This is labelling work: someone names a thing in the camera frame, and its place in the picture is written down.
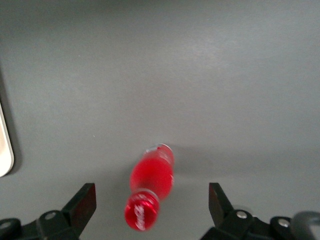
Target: red bottle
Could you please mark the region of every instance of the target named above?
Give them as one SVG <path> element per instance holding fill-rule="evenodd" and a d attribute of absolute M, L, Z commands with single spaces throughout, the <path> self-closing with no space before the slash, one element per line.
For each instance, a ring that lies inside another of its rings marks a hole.
<path fill-rule="evenodd" d="M 150 229 L 157 220 L 159 202 L 170 193 L 174 184 L 175 160 L 172 150 L 159 144 L 145 151 L 130 176 L 131 196 L 125 209 L 127 224 L 137 230 Z"/>

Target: red bottle cap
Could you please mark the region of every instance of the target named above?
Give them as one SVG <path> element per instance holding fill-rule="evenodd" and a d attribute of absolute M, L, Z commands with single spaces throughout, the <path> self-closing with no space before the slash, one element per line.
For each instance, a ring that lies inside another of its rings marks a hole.
<path fill-rule="evenodd" d="M 134 230 L 146 231 L 157 220 L 160 205 L 158 197 L 148 190 L 133 193 L 124 209 L 124 218 Z"/>

